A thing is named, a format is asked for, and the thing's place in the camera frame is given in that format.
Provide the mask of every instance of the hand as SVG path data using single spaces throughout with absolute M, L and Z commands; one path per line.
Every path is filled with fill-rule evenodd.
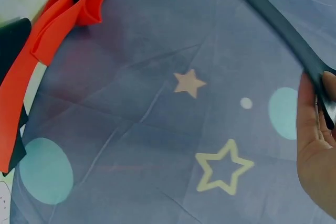
M 323 83 L 336 101 L 336 76 L 325 72 Z M 306 74 L 300 81 L 297 111 L 297 171 L 311 199 L 336 219 L 336 130 L 328 130 L 316 105 L 313 86 Z

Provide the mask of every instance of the finger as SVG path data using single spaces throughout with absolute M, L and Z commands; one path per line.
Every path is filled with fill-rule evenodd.
M 330 99 L 336 101 L 336 76 L 325 71 L 323 73 L 322 81 Z
M 298 94 L 297 137 L 298 152 L 319 139 L 314 88 L 305 73 L 301 76 Z

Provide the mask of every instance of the tent fabric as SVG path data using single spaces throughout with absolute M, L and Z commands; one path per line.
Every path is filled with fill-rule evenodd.
M 335 0 L 270 1 L 334 67 Z M 41 82 L 10 223 L 333 223 L 297 179 L 302 69 L 244 0 L 105 0 L 102 18 Z

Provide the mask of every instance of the red bow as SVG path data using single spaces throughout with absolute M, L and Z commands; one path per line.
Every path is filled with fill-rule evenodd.
M 56 50 L 74 25 L 101 22 L 103 0 L 49 0 L 0 86 L 0 170 L 8 172 L 23 99 L 40 61 L 50 65 Z

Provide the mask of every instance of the orange fabric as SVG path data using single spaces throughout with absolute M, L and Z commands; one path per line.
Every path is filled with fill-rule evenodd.
M 74 25 L 101 22 L 103 0 L 49 0 L 32 28 L 27 43 L 0 86 L 0 171 L 7 173 L 13 152 L 23 99 L 40 61 L 50 65 Z

